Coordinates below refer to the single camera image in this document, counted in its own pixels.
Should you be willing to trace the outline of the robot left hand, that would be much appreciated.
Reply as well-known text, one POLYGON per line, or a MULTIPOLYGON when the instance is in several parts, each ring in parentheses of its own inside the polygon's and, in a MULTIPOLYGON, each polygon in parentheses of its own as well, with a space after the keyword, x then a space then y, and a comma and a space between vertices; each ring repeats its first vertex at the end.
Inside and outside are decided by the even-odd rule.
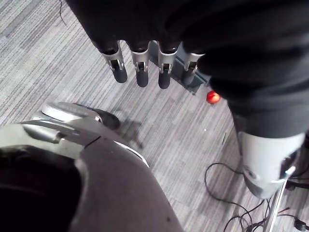
POLYGON ((118 40, 140 52, 149 41, 167 54, 183 45, 226 99, 248 189, 273 195, 285 159, 309 128, 309 3, 306 0, 70 0, 104 54, 118 40))

